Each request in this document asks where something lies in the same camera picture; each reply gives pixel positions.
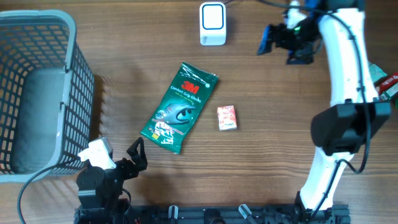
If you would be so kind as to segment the red Nescafe stick sachet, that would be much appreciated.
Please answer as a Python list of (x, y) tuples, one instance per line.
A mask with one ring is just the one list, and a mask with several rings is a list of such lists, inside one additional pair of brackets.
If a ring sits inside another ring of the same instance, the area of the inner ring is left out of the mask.
[(394, 86), (398, 82), (398, 73), (395, 72), (388, 76), (382, 83), (376, 87), (376, 91), (381, 94), (382, 92), (388, 90), (390, 87)]

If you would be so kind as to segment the red white small carton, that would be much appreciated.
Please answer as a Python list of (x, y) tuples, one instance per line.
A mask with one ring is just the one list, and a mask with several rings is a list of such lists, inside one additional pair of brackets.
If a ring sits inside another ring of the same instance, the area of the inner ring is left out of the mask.
[(217, 108), (219, 130), (226, 131), (238, 127), (234, 106), (220, 106)]

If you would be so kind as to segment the grey plastic mesh basket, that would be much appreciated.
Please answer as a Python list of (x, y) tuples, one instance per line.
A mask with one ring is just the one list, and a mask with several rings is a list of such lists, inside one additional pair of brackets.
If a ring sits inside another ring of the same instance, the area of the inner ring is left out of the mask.
[(1, 182), (70, 175), (90, 140), (95, 78), (60, 10), (1, 13)]

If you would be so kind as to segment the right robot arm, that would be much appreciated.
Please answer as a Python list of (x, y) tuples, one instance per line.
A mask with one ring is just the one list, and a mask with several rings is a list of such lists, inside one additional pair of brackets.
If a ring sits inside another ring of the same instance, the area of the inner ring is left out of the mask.
[(283, 5), (284, 22), (265, 28), (258, 54), (273, 47), (289, 51), (287, 63), (310, 64), (324, 47), (330, 71), (327, 110), (313, 117), (315, 155), (306, 183), (292, 204), (267, 205), (267, 223), (349, 223), (349, 208), (335, 205), (333, 195), (354, 155), (362, 151), (363, 172), (372, 137), (391, 115), (369, 71), (364, 41), (363, 1), (291, 1)]

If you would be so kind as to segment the green 3M gloves packet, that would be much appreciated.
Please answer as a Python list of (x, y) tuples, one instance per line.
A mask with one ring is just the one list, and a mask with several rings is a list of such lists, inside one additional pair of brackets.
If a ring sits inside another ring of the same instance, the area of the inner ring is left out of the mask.
[(175, 154), (194, 127), (218, 76), (183, 62), (141, 134)]

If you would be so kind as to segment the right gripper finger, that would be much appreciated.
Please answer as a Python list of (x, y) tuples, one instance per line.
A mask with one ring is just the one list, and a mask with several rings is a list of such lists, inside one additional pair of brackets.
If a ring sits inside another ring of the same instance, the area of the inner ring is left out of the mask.
[(313, 54), (304, 50), (291, 50), (286, 61), (287, 65), (308, 65), (313, 63)]
[(272, 44), (274, 42), (273, 36), (274, 26), (268, 25), (262, 33), (262, 39), (257, 50), (257, 55), (268, 54), (272, 51)]

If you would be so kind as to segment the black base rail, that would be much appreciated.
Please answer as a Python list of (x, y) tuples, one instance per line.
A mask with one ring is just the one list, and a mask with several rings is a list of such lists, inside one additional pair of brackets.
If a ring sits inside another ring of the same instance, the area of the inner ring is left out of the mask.
[(334, 205), (327, 211), (319, 211), (315, 218), (300, 218), (293, 204), (235, 207), (122, 207), (117, 212), (103, 208), (75, 211), (74, 223), (350, 223), (347, 205)]

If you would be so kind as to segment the white teal tissue packet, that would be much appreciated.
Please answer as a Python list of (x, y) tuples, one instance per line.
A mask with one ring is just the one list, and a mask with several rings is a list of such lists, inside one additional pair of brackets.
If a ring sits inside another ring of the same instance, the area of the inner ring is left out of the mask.
[(380, 83), (387, 74), (374, 63), (369, 63), (369, 73), (374, 84)]

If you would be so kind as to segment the green white gum pack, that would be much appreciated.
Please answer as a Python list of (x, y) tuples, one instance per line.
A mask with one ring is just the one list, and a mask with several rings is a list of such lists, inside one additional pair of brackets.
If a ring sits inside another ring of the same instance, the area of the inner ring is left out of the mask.
[(386, 91), (382, 92), (380, 97), (383, 101), (391, 101), (397, 96), (397, 92), (398, 92), (398, 83), (391, 86)]

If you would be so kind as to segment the white barcode scanner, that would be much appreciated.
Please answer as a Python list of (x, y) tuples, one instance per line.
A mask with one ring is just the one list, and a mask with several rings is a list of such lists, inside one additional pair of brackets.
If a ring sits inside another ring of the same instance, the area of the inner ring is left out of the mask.
[(200, 43), (219, 46), (226, 42), (226, 7), (222, 2), (204, 2), (200, 5)]

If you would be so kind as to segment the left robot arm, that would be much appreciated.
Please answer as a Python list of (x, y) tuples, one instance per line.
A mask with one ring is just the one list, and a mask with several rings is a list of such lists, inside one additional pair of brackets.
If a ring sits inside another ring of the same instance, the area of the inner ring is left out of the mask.
[(132, 223), (131, 194), (123, 188), (126, 180), (147, 169), (144, 140), (138, 138), (127, 149), (129, 159), (114, 162), (113, 148), (106, 137), (95, 139), (78, 153), (89, 166), (76, 179), (81, 206), (77, 223)]

